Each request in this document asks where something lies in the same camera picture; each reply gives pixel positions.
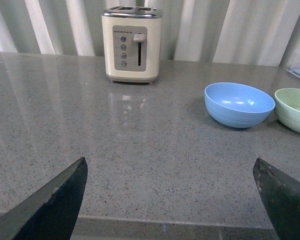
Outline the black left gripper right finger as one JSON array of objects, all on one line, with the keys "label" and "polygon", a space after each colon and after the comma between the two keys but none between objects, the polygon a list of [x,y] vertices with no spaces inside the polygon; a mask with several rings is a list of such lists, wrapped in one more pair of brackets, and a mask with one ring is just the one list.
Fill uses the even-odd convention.
[{"label": "black left gripper right finger", "polygon": [[261,158],[253,177],[278,238],[300,240],[300,182]]}]

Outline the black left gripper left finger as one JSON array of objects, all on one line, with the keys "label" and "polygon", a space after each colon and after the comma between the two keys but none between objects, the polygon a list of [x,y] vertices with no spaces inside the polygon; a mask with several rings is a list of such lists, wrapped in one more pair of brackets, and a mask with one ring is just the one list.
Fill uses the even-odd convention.
[{"label": "black left gripper left finger", "polygon": [[0,217],[0,240],[69,240],[88,177],[81,157]]}]

